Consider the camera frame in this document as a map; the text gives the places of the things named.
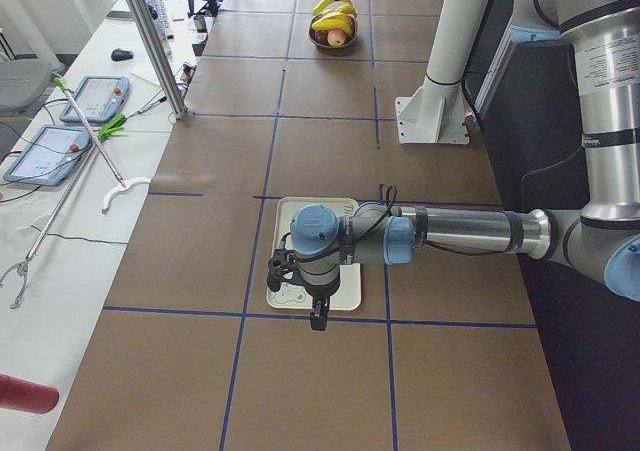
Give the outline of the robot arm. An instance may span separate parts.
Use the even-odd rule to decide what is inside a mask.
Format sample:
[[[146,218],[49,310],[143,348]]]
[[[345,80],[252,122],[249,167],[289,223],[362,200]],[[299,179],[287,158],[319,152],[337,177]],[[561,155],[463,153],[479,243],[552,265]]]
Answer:
[[[580,210],[480,212],[367,203],[347,217],[297,211],[268,264],[267,284],[305,289],[324,330],[340,269],[404,264],[430,246],[455,254],[526,254],[639,297],[639,0],[514,0],[511,38],[574,51],[589,202]]]

